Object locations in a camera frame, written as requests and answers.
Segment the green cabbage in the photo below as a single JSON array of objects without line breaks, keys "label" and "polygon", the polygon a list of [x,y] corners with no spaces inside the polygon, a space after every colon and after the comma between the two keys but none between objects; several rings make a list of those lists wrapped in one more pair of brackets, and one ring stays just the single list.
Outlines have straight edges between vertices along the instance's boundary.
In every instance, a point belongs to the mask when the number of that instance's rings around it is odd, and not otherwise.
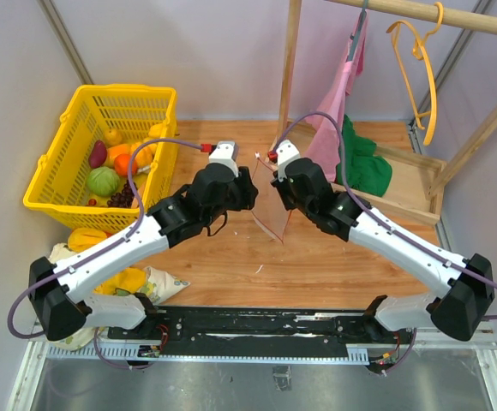
[{"label": "green cabbage", "polygon": [[102,166],[93,169],[87,178],[87,188],[92,194],[101,197],[111,196],[118,188],[120,177],[116,171]]}]

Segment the clear zip bag orange zipper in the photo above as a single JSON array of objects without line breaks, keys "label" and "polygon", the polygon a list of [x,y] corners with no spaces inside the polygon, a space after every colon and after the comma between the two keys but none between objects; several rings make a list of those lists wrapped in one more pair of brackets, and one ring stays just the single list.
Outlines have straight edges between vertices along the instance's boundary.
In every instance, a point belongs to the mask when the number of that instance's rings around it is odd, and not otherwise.
[{"label": "clear zip bag orange zipper", "polygon": [[290,219],[276,188],[272,186],[274,168],[257,152],[251,171],[252,183],[258,189],[252,215],[257,225],[275,241],[284,243],[284,234]]}]

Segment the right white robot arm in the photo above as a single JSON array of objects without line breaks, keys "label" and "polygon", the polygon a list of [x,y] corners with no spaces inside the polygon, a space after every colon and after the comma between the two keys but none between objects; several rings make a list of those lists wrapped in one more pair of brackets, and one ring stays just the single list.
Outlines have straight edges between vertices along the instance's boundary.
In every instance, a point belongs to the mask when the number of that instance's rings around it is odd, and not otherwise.
[{"label": "right white robot arm", "polygon": [[494,300],[492,265],[479,253],[467,259],[423,240],[388,220],[366,200],[336,192],[321,167],[299,155],[278,155],[272,185],[288,210],[297,209],[320,231],[365,247],[428,287],[421,295],[379,296],[362,322],[374,343],[403,328],[434,326],[469,341]]}]

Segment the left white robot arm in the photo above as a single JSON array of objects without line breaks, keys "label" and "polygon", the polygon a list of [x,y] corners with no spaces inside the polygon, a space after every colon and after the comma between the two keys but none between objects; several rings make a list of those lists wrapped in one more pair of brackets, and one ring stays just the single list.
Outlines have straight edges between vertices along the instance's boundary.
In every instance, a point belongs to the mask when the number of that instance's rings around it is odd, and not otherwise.
[{"label": "left white robot arm", "polygon": [[56,342],[83,328],[119,327],[141,339],[151,337],[158,318],[148,297],[99,295],[94,289],[140,260],[208,232],[228,212],[252,209],[257,194],[248,167],[233,172],[208,164],[190,184],[99,244],[56,264],[46,257],[34,260],[28,299],[43,335]]}]

